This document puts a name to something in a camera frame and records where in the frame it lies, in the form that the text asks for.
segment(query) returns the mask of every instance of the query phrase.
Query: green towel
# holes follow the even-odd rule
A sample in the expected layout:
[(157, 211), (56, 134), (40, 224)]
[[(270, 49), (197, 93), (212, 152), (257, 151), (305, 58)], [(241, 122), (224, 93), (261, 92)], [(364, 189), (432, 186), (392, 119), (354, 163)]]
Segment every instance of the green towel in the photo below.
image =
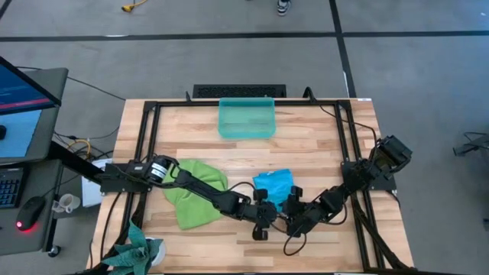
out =
[[(218, 190), (227, 190), (228, 179), (221, 171), (198, 160), (182, 160), (180, 167), (192, 173), (194, 177)], [(168, 173), (163, 182), (172, 183), (175, 179)], [(163, 193), (168, 201), (175, 205), (176, 220), (180, 229), (195, 228), (206, 225), (221, 218), (221, 214), (210, 202), (200, 196), (181, 188), (164, 189)]]

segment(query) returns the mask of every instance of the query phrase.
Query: floor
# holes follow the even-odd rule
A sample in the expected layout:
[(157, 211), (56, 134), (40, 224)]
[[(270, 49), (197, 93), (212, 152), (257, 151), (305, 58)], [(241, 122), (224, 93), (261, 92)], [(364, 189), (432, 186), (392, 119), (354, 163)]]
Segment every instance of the floor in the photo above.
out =
[[(126, 99), (182, 98), (193, 84), (216, 83), (286, 84), (289, 97), (310, 86), (318, 97), (372, 98), (383, 134), (414, 151), (396, 180), (415, 265), (487, 274), (487, 155), (452, 153), (465, 142), (463, 132), (489, 131), (486, 1), (301, 0), (285, 18), (274, 0), (155, 0), (132, 14), (121, 11), (126, 0), (3, 3), (5, 59), (66, 67)], [(235, 33), (248, 38), (228, 35)], [(122, 101), (68, 82), (56, 130), (103, 136), (117, 127), (122, 109)], [(115, 135), (93, 143), (111, 150)], [(79, 181), (64, 188), (79, 189)], [(83, 270), (97, 211), (58, 223), (58, 257), (0, 257), (2, 274)]]

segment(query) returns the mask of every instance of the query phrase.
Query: sneaker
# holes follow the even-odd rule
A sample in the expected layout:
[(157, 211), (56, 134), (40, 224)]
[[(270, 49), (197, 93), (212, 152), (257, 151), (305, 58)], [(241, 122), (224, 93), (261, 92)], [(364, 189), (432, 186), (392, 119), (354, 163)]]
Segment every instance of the sneaker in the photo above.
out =
[(279, 16), (284, 16), (287, 14), (290, 8), (290, 0), (289, 1), (282, 1), (278, 0), (277, 2), (277, 11)]

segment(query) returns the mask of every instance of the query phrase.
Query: transparent container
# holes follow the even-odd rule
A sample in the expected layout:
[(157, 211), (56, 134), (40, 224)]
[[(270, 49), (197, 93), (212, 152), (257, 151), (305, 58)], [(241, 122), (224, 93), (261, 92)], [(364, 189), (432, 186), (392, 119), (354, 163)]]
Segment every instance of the transparent container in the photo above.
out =
[(223, 138), (270, 138), (275, 134), (273, 98), (221, 98), (219, 133)]

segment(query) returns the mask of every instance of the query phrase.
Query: wooden tabletop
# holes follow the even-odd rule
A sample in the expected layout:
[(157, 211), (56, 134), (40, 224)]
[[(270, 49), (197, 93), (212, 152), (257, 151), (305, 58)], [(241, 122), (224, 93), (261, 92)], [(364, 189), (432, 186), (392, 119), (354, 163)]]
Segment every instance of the wooden tabletop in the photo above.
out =
[[(125, 103), (115, 144), (116, 163), (126, 163), (134, 156), (143, 112), (144, 100)], [(351, 100), (354, 119), (377, 129), (372, 101)], [(334, 113), (330, 107), (327, 111)], [(144, 150), (147, 150), (152, 114), (148, 119)], [(309, 202), (325, 188), (342, 183), (340, 162), (343, 160), (335, 119), (317, 106), (277, 106), (277, 132), (270, 140), (222, 140), (217, 131), (217, 107), (164, 107), (158, 125), (155, 153), (177, 159), (198, 159), (223, 171), (229, 185), (240, 181), (252, 182), (259, 173), (283, 168), (291, 169), (293, 180), (303, 188), (304, 202)], [(345, 124), (347, 138), (348, 126)], [(357, 126), (362, 156), (374, 146), (370, 130)], [(354, 156), (348, 139), (350, 155)], [(251, 196), (251, 189), (239, 186), (235, 191)], [(371, 192), (378, 231), (390, 248), (407, 265), (413, 261), (403, 220), (396, 201), (382, 191)], [(125, 194), (115, 205), (108, 224), (104, 253), (114, 244), (121, 228)], [(93, 236), (94, 265), (99, 262), (102, 232), (115, 194), (107, 195), (100, 208)], [(138, 198), (134, 200), (133, 210)], [(334, 272), (360, 271), (361, 259), (357, 235), (348, 205), (348, 218), (339, 226), (317, 225), (307, 235), (307, 245), (297, 255), (288, 257), (282, 252), (287, 236), (270, 229), (268, 241), (254, 241), (254, 224), (223, 217), (216, 222), (182, 231), (176, 223), (174, 206), (162, 190), (153, 189), (148, 196), (143, 231), (149, 237), (162, 238), (167, 256), (150, 273), (196, 272)], [(339, 221), (343, 214), (333, 221)], [(371, 265), (374, 252), (367, 237)], [(293, 238), (287, 246), (295, 251), (303, 239)]]

